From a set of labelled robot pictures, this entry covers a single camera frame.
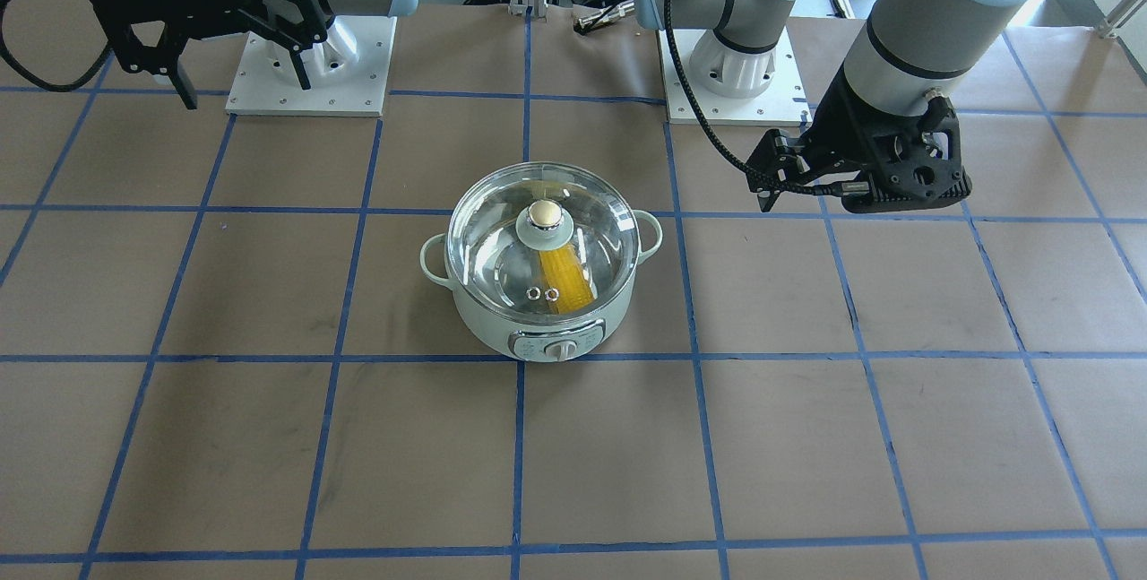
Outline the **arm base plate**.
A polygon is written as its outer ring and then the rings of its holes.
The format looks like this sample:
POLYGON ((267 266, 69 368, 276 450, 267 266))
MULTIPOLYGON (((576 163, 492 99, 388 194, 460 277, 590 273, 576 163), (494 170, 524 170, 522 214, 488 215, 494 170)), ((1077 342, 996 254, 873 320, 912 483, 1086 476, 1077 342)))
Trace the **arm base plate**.
POLYGON ((250 33, 227 97, 227 113, 380 118, 397 23, 383 16, 333 19, 327 40, 301 54, 307 89, 301 86, 288 50, 250 33))
POLYGON ((694 99, 712 126, 796 127, 811 122, 806 91, 785 26, 774 48, 725 48, 713 31, 674 29, 694 99))

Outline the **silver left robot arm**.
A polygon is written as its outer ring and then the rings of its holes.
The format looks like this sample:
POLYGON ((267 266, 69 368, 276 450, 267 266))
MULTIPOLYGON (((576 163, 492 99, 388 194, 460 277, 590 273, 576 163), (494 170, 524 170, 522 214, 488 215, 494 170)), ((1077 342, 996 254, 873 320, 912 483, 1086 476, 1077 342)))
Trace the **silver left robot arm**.
POLYGON ((782 193, 848 212, 951 207, 972 193, 952 93, 1029 0, 861 0, 863 24, 799 135, 768 130, 741 159, 702 94, 749 101, 774 75, 797 0, 634 0, 664 34, 686 115, 768 212, 782 193))

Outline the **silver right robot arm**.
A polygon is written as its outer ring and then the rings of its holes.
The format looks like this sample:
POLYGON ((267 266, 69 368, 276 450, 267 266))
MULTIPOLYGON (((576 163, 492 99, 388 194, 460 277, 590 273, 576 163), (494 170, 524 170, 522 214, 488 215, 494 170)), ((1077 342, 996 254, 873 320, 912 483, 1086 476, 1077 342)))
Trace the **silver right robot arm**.
POLYGON ((419 0, 89 1, 120 66, 167 84, 189 109, 185 46, 245 34, 227 113, 379 118, 397 21, 419 0))

